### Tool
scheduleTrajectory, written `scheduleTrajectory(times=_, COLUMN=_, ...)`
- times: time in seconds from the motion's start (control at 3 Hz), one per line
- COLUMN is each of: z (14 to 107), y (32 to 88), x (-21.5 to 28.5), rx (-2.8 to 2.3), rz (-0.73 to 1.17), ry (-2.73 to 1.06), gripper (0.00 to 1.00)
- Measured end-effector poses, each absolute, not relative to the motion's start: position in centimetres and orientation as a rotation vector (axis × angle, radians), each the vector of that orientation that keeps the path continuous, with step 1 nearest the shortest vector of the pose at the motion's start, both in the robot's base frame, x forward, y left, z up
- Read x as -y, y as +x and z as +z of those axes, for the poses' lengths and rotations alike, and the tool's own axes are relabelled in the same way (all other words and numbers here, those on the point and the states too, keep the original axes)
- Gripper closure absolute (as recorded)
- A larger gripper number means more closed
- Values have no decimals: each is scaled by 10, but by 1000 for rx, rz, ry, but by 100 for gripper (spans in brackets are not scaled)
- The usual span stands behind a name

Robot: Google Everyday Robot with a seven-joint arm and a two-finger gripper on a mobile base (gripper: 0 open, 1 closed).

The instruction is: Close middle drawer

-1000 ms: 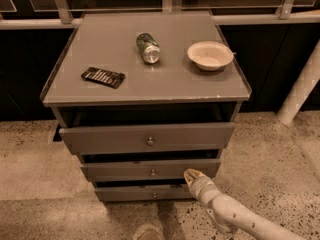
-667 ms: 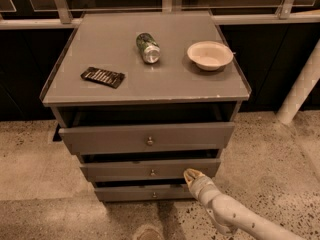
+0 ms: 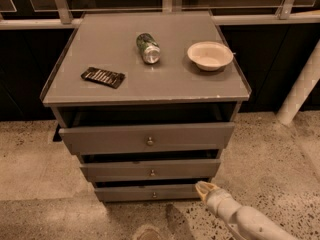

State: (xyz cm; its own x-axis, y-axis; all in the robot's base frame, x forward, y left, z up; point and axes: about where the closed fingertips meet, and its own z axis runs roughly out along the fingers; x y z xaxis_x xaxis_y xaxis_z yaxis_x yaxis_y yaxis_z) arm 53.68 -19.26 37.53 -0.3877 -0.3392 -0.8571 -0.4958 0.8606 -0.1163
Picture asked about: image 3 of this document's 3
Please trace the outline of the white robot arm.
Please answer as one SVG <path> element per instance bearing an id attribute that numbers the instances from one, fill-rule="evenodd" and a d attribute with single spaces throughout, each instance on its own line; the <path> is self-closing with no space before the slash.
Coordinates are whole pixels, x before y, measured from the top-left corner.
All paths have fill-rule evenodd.
<path id="1" fill-rule="evenodd" d="M 280 123 L 288 125 L 293 120 L 319 80 L 320 40 L 276 113 Z M 208 210 L 225 223 L 236 240 L 298 240 L 260 211 L 238 203 L 217 185 L 198 181 L 195 187 Z"/>

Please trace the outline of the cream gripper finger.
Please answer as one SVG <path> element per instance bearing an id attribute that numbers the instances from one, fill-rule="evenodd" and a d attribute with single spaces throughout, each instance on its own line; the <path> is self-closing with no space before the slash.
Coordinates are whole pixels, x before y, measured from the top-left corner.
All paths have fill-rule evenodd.
<path id="1" fill-rule="evenodd" d="M 209 193 L 216 191 L 219 187 L 213 183 L 198 181 L 195 184 L 196 191 L 203 202 L 206 202 Z"/>

